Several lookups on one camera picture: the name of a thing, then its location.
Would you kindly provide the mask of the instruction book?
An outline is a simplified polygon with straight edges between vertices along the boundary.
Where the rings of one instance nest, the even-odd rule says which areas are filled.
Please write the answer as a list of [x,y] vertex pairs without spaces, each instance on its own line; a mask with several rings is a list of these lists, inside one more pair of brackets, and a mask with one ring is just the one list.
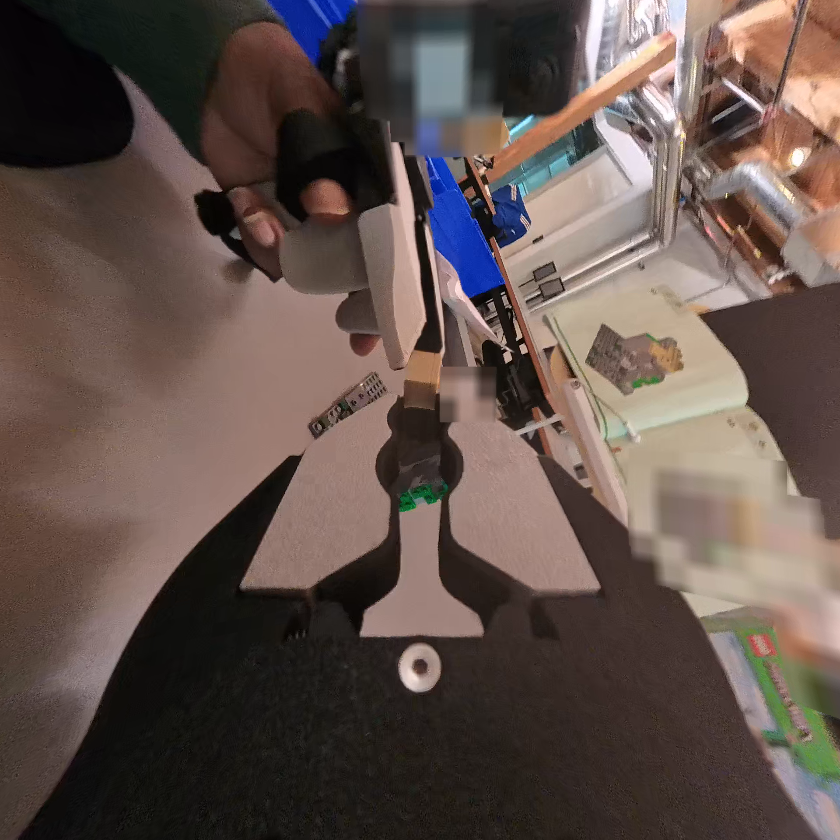
[[635,445],[784,459],[733,355],[666,286],[573,297],[543,321],[623,466]]

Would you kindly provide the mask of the person's left forearm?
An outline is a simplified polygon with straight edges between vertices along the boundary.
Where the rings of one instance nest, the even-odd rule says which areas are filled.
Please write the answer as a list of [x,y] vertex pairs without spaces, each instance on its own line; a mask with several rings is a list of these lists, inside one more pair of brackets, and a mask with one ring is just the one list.
[[24,5],[131,79],[200,162],[204,102],[227,41],[249,25],[287,29],[275,9],[263,1],[27,1]]

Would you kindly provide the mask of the tan toy brick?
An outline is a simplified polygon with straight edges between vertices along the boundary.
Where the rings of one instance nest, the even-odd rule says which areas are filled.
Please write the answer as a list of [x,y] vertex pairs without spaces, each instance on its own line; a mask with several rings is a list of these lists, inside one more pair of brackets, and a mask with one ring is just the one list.
[[403,404],[406,408],[434,411],[443,366],[443,354],[414,350],[404,369]]

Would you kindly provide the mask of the wooden table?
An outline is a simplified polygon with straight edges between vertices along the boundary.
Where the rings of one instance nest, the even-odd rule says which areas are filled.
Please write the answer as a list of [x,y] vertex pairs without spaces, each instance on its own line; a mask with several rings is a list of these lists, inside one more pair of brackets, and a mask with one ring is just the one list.
[[[559,294],[530,303],[518,281],[543,264],[554,263],[563,280],[560,295],[570,297],[670,246],[676,236],[686,135],[672,97],[651,76],[670,65],[676,52],[676,39],[669,32],[649,39],[562,110],[496,153],[495,166],[487,174],[489,185],[496,188],[503,175],[589,119],[605,143],[527,200],[536,229],[525,245],[511,251],[490,244],[521,338],[553,412],[560,410],[560,393],[534,329],[537,313]],[[622,96],[635,103],[637,114],[649,125],[653,163],[632,139],[606,123],[605,108]]]

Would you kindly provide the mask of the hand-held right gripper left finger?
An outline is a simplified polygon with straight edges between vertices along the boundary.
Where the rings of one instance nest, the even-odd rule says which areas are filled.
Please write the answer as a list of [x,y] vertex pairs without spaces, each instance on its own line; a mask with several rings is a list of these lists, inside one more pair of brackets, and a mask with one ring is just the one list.
[[352,623],[395,588],[401,570],[387,395],[306,449],[240,583],[248,595],[342,606]]

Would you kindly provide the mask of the toy brick building model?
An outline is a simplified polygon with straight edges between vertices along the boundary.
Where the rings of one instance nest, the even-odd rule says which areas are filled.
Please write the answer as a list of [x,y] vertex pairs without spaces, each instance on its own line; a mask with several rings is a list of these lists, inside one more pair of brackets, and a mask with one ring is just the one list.
[[406,406],[398,397],[386,416],[391,436],[385,448],[390,477],[385,488],[400,514],[430,508],[446,498],[444,432],[440,398],[431,407]]

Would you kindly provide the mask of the grey desk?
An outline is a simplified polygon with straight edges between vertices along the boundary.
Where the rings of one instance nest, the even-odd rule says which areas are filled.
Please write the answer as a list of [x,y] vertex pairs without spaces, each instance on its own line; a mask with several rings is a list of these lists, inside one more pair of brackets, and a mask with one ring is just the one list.
[[110,161],[2,168],[2,838],[86,734],[130,636],[194,545],[377,372],[337,297],[232,257],[216,184],[144,94]]

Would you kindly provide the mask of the person's left hand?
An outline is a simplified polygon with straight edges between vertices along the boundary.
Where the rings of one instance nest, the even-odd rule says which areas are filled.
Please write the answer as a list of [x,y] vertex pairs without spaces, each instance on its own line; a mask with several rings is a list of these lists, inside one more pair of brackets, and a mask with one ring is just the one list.
[[300,109],[325,119],[342,102],[280,24],[240,28],[227,40],[203,110],[204,162],[231,202],[248,254],[271,280],[281,278],[285,229],[255,185],[277,173],[277,133]]

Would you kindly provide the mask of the green toy set box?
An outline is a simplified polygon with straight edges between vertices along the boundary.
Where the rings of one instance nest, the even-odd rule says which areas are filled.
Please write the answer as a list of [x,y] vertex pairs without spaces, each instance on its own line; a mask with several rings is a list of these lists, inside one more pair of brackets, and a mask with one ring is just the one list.
[[740,607],[700,622],[785,792],[820,838],[838,839],[838,725],[793,698],[766,615]]

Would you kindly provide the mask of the black desk mat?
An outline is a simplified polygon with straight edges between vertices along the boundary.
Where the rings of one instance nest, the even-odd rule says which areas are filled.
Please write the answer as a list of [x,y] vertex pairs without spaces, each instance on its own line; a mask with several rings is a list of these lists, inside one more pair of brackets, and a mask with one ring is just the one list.
[[748,405],[767,424],[802,495],[838,535],[839,286],[711,311],[701,319],[745,374]]

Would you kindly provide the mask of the grey grille plate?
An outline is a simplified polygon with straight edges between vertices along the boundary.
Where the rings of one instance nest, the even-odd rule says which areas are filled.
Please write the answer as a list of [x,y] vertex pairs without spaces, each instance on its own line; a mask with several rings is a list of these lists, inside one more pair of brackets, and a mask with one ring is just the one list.
[[389,391],[380,375],[372,371],[365,376],[363,381],[347,391],[341,400],[341,405],[345,412],[357,413],[388,394]]

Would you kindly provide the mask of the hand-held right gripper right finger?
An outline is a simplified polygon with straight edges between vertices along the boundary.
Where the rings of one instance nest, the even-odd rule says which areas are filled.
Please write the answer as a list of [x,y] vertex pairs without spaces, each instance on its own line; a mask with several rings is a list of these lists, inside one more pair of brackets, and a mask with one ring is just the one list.
[[601,585],[543,463],[502,423],[446,426],[438,572],[449,595],[490,625],[507,604],[598,595]]

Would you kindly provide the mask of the black mesh office chair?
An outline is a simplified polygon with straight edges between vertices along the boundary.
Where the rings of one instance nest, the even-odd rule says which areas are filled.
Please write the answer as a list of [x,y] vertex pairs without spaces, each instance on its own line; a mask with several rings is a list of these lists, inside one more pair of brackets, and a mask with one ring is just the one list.
[[133,136],[117,73],[20,2],[1,2],[1,164],[47,170],[110,160]]

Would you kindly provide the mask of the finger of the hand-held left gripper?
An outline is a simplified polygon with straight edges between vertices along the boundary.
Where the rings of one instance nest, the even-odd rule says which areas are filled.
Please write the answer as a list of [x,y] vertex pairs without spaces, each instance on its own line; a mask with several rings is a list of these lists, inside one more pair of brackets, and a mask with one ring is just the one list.
[[404,156],[403,162],[411,189],[414,210],[414,244],[420,269],[420,282],[425,324],[415,350],[445,354],[443,302],[440,294],[436,248],[430,212],[434,208],[434,191],[424,157]]
[[389,142],[393,196],[362,211],[358,230],[375,324],[392,370],[404,369],[426,327],[424,271],[428,255],[426,177],[417,159]]

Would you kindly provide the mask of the blue jacket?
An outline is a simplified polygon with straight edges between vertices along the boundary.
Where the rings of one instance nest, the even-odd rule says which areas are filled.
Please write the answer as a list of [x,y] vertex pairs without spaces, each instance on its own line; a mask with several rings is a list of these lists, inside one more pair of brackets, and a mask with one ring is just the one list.
[[510,183],[493,191],[493,238],[499,248],[510,246],[525,237],[531,228],[531,218],[517,183]]

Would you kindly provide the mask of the small green brick piece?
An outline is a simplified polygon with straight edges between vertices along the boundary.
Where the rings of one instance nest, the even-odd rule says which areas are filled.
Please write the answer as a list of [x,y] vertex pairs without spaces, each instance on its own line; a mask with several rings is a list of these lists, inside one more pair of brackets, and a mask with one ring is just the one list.
[[327,410],[315,416],[309,423],[308,429],[314,439],[323,436],[330,429],[353,413],[352,405],[345,400],[337,401]]

